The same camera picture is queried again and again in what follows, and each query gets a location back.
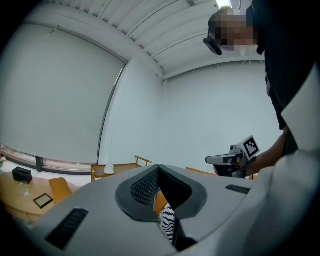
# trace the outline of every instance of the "white ceiling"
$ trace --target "white ceiling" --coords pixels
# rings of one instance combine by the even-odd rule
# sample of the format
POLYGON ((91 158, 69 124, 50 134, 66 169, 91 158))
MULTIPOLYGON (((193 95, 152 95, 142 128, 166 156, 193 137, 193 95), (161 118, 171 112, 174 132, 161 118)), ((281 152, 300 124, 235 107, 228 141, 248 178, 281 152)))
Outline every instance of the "white ceiling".
MULTIPOLYGON (((234 8, 238 7, 238 0, 231 2, 234 8)), ((264 60, 255 50, 217 56, 204 45, 208 20, 218 10, 215 0, 44 0, 42 3, 79 10, 104 21, 106 26, 113 26, 162 69, 162 79, 218 63, 264 60)), ((241 10, 246 10, 250 3, 251 0, 242 0, 241 10)))

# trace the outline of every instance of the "black box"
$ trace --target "black box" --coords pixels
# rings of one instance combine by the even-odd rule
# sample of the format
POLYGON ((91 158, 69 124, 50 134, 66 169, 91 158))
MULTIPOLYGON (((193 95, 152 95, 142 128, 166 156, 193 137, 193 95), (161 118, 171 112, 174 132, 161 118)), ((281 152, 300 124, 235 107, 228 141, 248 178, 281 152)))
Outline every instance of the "black box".
POLYGON ((31 171, 17 167, 12 170, 13 179, 17 182, 26 181, 28 184, 32 181, 31 171))

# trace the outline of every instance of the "picture frame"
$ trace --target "picture frame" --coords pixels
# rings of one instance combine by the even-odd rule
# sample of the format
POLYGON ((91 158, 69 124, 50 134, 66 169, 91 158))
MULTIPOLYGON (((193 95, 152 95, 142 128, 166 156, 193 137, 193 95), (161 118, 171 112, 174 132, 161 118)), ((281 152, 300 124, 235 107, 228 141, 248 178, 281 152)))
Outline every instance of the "picture frame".
POLYGON ((53 198, 49 196, 47 193, 44 193, 36 199, 33 199, 33 201, 40 209, 42 209, 48 204, 50 204, 53 201, 53 198))

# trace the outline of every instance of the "window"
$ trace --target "window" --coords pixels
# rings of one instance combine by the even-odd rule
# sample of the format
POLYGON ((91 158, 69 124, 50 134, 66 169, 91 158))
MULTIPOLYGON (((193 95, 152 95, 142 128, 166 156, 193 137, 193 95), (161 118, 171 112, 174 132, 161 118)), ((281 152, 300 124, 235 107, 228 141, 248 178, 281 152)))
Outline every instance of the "window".
MULTIPOLYGON (((6 145, 0 144, 1 154, 5 156, 9 161, 16 163, 18 165, 26 166, 29 168, 36 169, 36 156, 27 153, 20 152, 18 150, 12 149, 6 145)), ((43 159, 42 170, 51 173, 61 173, 66 172, 68 174, 88 174, 90 172, 91 165, 88 163, 79 162, 66 162, 57 161, 52 159, 43 159)))

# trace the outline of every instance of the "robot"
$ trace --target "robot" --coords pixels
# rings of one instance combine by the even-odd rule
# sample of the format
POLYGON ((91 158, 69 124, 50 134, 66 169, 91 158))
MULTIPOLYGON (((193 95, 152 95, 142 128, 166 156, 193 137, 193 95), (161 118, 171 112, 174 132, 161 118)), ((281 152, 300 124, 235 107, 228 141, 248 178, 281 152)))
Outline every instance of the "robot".
POLYGON ((207 156, 205 162, 216 168, 219 176, 246 177, 249 162, 255 158, 260 149, 253 136, 230 147, 229 154, 207 156))

